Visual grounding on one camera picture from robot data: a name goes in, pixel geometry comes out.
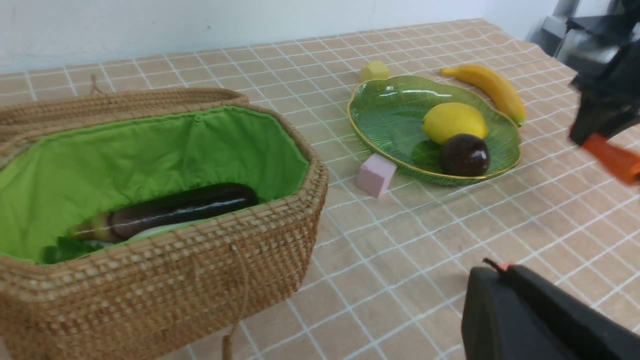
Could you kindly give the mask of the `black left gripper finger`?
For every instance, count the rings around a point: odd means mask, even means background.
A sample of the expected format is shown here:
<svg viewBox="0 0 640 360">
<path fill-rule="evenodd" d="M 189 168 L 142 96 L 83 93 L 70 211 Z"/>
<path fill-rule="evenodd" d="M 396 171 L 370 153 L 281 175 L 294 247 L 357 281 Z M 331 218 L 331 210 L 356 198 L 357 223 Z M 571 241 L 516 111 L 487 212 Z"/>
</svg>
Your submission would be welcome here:
<svg viewBox="0 0 640 360">
<path fill-rule="evenodd" d="M 637 360 L 640 338 L 521 264 L 484 259 L 468 275 L 468 360 Z"/>
</svg>

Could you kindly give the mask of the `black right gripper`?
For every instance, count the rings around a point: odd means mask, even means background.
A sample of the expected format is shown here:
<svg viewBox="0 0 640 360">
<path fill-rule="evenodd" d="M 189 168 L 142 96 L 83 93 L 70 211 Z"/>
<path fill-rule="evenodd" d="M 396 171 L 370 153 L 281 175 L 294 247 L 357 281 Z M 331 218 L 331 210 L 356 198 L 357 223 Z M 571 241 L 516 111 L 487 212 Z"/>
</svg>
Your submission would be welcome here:
<svg viewBox="0 0 640 360">
<path fill-rule="evenodd" d="M 640 106 L 640 45 L 626 39 L 612 59 L 596 72 L 578 71 L 571 86 L 580 105 L 569 139 L 583 147 L 593 135 L 608 139 L 638 125 Z"/>
</svg>

